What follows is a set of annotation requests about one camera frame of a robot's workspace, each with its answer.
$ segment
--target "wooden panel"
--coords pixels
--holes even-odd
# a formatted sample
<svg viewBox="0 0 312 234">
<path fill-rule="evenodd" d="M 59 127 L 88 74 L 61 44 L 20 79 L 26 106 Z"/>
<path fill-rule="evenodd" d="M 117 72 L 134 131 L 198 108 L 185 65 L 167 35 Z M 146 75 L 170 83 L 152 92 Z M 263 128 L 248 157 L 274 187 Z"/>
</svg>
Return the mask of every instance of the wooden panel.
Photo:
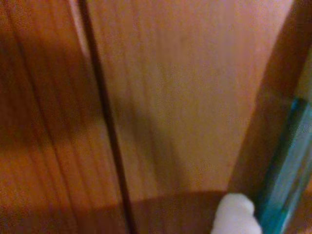
<svg viewBox="0 0 312 234">
<path fill-rule="evenodd" d="M 0 1 L 0 232 L 125 233 L 94 75 L 64 0 Z"/>
<path fill-rule="evenodd" d="M 312 41 L 312 6 L 87 7 L 139 233 L 207 233 L 208 210 L 225 191 L 254 196 L 260 188 Z"/>
</svg>

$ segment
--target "white object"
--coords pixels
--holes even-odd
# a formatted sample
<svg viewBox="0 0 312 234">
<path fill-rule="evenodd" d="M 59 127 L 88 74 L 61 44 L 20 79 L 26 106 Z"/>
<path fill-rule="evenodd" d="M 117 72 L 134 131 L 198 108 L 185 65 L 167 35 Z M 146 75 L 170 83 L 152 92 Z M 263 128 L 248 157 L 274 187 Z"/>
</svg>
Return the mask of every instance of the white object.
<svg viewBox="0 0 312 234">
<path fill-rule="evenodd" d="M 254 204 L 243 194 L 228 194 L 216 211 L 211 234 L 261 234 Z"/>
</svg>

